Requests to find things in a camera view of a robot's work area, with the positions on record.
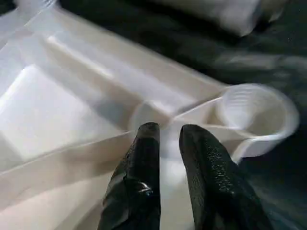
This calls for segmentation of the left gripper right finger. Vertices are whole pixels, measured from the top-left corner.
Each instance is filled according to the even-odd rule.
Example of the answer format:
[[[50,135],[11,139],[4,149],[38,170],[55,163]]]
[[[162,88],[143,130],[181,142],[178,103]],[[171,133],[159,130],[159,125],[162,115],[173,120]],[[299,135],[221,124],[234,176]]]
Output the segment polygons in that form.
[[[254,189],[211,132],[198,125],[184,125],[179,148],[196,230],[271,229]]]

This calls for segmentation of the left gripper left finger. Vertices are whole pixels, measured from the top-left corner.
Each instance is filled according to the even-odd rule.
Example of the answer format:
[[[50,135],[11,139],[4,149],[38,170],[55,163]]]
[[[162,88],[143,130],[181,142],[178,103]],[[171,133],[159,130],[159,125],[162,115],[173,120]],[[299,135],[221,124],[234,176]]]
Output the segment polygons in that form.
[[[141,125],[108,184],[103,199],[103,229],[160,228],[159,153],[159,125]]]

